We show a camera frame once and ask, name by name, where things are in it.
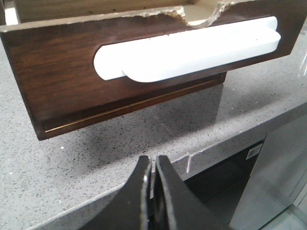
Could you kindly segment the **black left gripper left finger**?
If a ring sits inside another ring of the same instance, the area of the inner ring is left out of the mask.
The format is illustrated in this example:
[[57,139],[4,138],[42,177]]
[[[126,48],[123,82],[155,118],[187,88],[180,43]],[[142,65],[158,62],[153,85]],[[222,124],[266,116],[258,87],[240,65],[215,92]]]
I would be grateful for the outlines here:
[[140,156],[131,176],[113,200],[82,230],[147,230],[152,162]]

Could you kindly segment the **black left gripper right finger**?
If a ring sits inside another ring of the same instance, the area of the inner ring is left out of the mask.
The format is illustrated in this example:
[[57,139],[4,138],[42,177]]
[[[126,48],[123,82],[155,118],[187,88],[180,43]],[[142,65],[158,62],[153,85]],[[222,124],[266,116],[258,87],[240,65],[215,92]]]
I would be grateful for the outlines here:
[[189,190],[169,158],[156,158],[154,228],[156,230],[228,230]]

